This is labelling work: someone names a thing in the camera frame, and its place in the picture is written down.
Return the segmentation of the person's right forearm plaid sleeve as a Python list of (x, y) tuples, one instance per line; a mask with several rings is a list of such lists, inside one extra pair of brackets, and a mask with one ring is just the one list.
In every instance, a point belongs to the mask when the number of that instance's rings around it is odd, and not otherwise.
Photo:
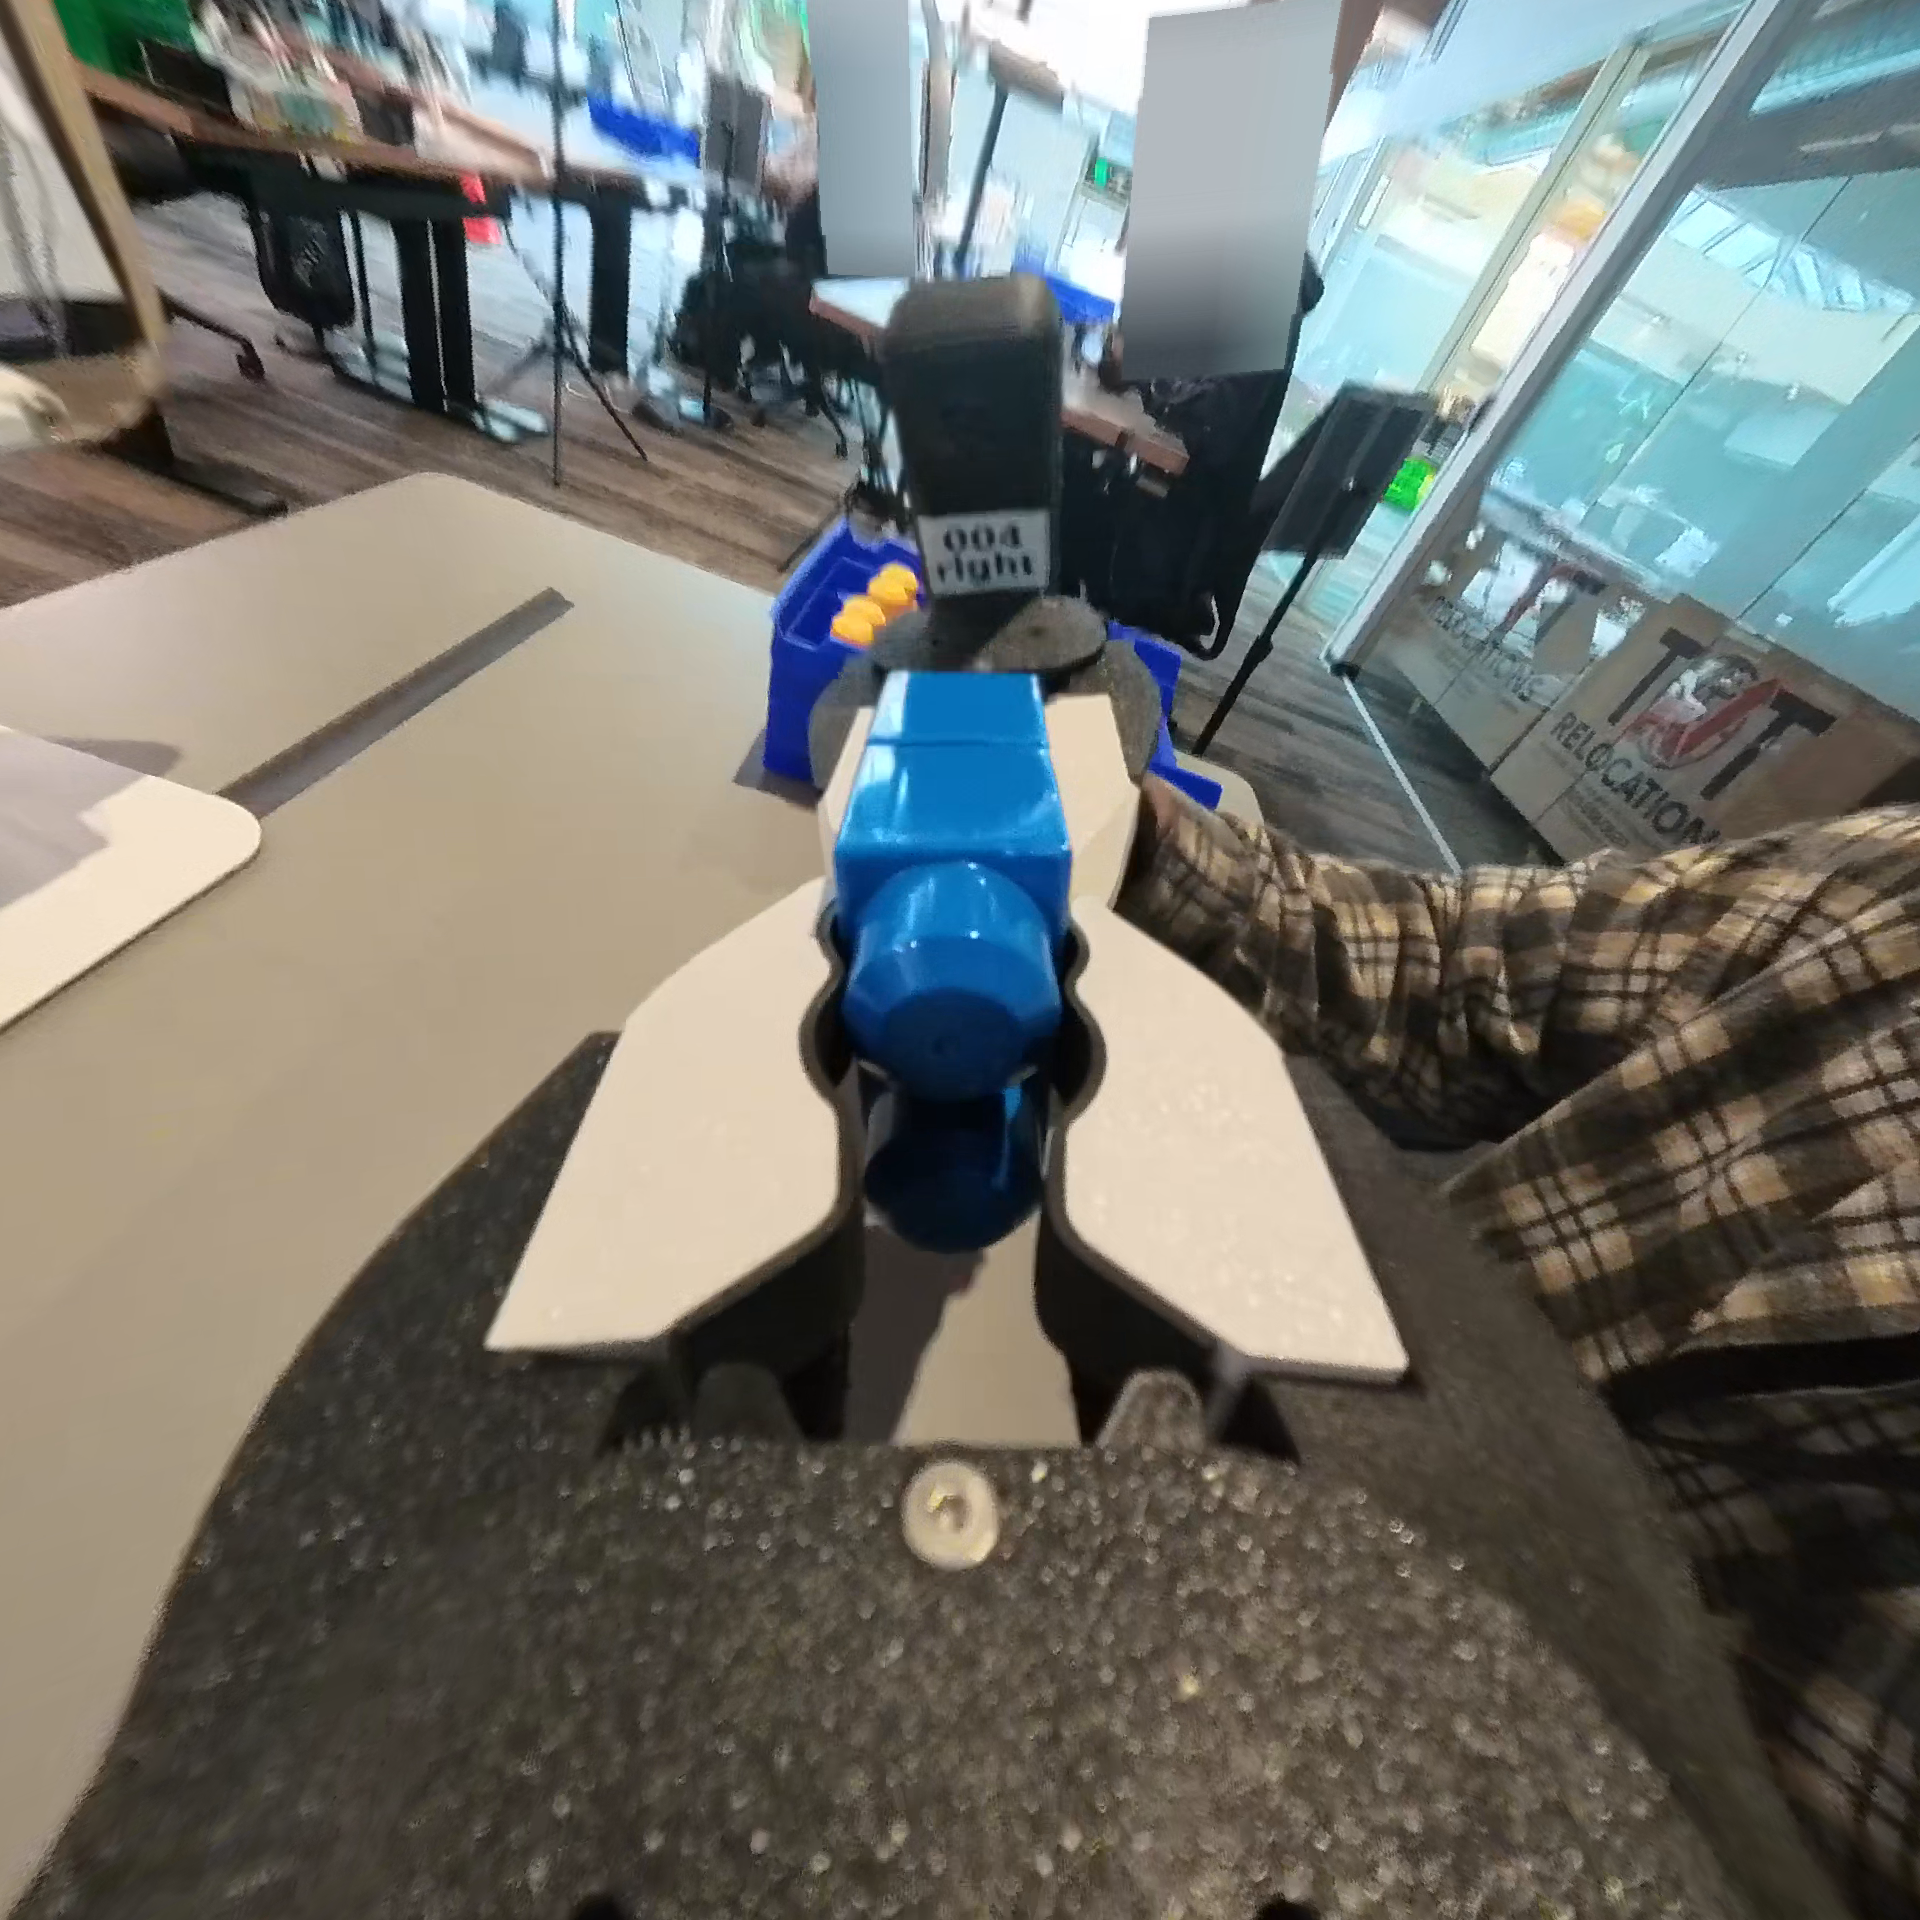
[(1141, 786), (1118, 909), (1437, 1142), (1500, 1139), (1627, 1059), (1728, 1055), (1915, 1006), (1915, 805), (1667, 854), (1424, 873)]

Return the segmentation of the printed cardboard box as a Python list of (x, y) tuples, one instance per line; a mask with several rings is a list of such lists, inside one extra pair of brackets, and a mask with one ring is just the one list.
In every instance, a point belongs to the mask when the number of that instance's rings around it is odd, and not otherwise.
[(1566, 862), (1664, 854), (1915, 801), (1915, 721), (1695, 599), (1655, 602), (1500, 758)]

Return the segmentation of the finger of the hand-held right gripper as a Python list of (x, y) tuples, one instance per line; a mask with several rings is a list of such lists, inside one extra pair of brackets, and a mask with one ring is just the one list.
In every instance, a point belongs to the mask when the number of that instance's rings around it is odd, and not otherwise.
[(1044, 705), (1046, 751), (1062, 801), (1071, 874), (1070, 909), (1114, 904), (1141, 821), (1111, 697), (1062, 694)]
[(847, 816), (856, 767), (874, 730), (875, 705), (819, 703), (811, 714), (811, 771), (819, 778), (820, 798), (813, 809), (820, 854), (822, 897), (836, 897), (834, 854)]

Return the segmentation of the blue two-stud mega block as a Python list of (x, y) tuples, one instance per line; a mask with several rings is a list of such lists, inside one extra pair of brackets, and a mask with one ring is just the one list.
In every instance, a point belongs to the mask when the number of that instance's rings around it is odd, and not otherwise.
[(831, 847), (838, 1017), (870, 1080), (870, 1208), (925, 1253), (980, 1253), (1038, 1205), (1070, 877), (1044, 736), (863, 749)]

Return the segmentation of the small blue single-stud block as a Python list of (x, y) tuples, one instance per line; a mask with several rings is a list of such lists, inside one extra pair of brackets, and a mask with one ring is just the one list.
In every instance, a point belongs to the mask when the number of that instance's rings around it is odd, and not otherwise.
[(1050, 743), (1038, 675), (1002, 672), (893, 672), (880, 688), (870, 745), (1042, 751)]

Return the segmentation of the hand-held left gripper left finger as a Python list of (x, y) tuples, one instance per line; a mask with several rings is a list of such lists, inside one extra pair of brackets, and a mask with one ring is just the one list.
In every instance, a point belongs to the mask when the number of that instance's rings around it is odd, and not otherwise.
[(826, 1243), (847, 1214), (820, 1019), (829, 883), (806, 880), (651, 986), (523, 1245), (487, 1349), (637, 1355)]

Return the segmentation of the black tripod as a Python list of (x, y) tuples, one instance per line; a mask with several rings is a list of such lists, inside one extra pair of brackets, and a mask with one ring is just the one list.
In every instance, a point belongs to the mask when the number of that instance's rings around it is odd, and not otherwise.
[(592, 119), (594, 94), (570, 82), (565, 3), (494, 3), (488, 82), (522, 99), (539, 98), (535, 179), (512, 192), (512, 211), (535, 217), (533, 254), (508, 227), (509, 251), (544, 299), (535, 335), (494, 371), (482, 395), (512, 409), (519, 429), (522, 397), (544, 375), (544, 431), (548, 478), (565, 478), (562, 426), (566, 395), (584, 395), (606, 417), (637, 466), (650, 464), (634, 417), (634, 226), (650, 207), (650, 186), (629, 153), (615, 153)]

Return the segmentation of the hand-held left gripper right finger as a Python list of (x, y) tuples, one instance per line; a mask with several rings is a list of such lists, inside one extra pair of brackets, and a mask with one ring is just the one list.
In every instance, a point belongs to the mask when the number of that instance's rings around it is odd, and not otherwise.
[(1039, 1321), (1119, 1383), (1398, 1383), (1407, 1352), (1280, 1047), (1108, 904), (1071, 907), (1088, 1077), (1046, 1152)]

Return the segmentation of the instruction board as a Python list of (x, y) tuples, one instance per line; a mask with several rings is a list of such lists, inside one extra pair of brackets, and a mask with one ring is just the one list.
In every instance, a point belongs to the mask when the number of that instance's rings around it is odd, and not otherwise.
[(167, 319), (48, 2), (3, 3), (3, 453), (144, 424)]

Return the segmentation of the blue plastic bin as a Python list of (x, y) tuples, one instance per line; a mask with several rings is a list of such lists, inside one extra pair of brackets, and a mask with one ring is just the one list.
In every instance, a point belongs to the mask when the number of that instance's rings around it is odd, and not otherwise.
[[(831, 621), (851, 595), (859, 595), (884, 568), (922, 575), (912, 536), (862, 535), (851, 519), (834, 519), (788, 568), (773, 602), (773, 648), (762, 729), (762, 763), (773, 777), (819, 786), (808, 770), (808, 714), (840, 667), (862, 648), (834, 635)], [(1158, 693), (1158, 737), (1148, 761), (1155, 777), (1181, 787), (1205, 809), (1232, 809), (1258, 817), (1253, 787), (1230, 787), (1223, 767), (1188, 766), (1172, 749), (1168, 720), (1183, 653), (1165, 640), (1108, 621), (1111, 643), (1130, 643)]]

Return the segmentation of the cluster of yellow blocks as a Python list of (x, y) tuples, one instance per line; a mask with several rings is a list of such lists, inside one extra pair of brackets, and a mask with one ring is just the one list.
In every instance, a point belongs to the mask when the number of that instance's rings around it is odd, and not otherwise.
[(827, 632), (847, 647), (870, 648), (883, 631), (922, 608), (922, 595), (922, 575), (903, 562), (888, 562), (838, 599)]

